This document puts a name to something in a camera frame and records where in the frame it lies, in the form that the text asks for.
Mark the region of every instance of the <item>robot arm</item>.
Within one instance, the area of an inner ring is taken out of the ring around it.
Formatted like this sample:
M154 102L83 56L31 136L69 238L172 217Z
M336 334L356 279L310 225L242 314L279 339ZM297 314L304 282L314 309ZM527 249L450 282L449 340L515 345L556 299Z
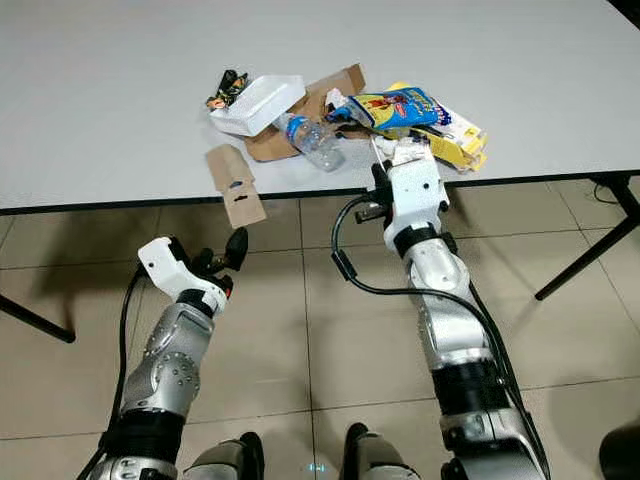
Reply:
M182 428L200 389L199 368L215 318L231 295L224 268L239 270L247 232L237 230L225 255L210 250L189 262L177 240L158 238L138 251L153 283L175 302L164 311L147 341L141 363L128 377L115 425L101 440L106 458L91 480L174 480Z
M410 290L395 293L412 294L418 309L418 332L440 403L444 444L455 456L443 466L442 478L548 480L535 427L517 384L514 392L510 364L504 368L506 351L496 346L499 342L503 347L502 340L497 329L488 332L480 321L484 315L478 307L485 311L484 306L474 295L453 239L442 232L438 214L449 199L429 146L411 138L387 142L374 142L382 164L374 165L377 188L369 192L372 203L356 213L356 220L385 216L385 244L406 265ZM345 278L360 288L390 294L354 281L355 270L337 247L333 257Z

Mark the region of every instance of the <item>bottle label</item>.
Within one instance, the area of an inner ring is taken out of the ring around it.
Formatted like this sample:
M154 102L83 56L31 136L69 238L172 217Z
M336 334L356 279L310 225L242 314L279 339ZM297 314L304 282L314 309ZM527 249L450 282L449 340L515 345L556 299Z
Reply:
M285 135L287 136L287 140L295 147L294 139L296 138L296 132L300 125L302 125L307 120L307 117L304 115L296 115L295 117L289 120L287 124L287 129L285 130Z

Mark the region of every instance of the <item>white table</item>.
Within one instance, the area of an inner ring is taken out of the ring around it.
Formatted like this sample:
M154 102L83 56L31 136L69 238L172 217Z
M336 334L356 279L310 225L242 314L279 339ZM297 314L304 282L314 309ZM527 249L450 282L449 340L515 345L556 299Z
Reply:
M629 218L595 251L638 224L640 32L606 1L284 4L0 0L0 214L219 197L204 154L242 142L202 103L225 68L310 83L360 62L370 91L422 86L489 132L486 165L441 167L450 184L606 174ZM249 162L264 198L352 192L372 158L348 148L328 175Z

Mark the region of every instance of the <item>cardboard box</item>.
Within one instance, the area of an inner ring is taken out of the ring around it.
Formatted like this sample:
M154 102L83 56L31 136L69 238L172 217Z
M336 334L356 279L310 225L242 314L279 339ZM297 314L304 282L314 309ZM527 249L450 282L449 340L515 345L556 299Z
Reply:
M222 193L233 228L267 218L253 186L255 178L240 150L232 145L220 145L207 153L207 164L216 188Z
M329 90L338 88L343 95L355 95L364 88L364 85L360 64L356 63L308 85L307 94L289 111L319 122L324 115L324 99ZM293 157L300 153L274 126L267 127L255 137L246 137L244 142L249 154L259 162Z

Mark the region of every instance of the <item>black table leg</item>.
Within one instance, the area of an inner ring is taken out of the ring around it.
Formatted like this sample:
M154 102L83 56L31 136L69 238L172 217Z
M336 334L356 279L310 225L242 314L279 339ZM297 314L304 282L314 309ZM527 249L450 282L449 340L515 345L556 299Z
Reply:
M45 320L40 315L33 313L31 310L27 310L22 305L18 305L16 302L9 300L7 297L0 295L0 310L16 317L18 320L37 328L38 330L51 335L52 337L62 340L66 343L73 343L76 339L76 334L65 330Z
M557 277L535 294L537 300L544 300L567 281L580 273L582 269L596 260L600 255L622 240L634 228L640 225L640 205L629 190L629 177L594 178L594 181L609 187L627 214L621 223L607 233L600 241L587 250L580 258L565 268Z

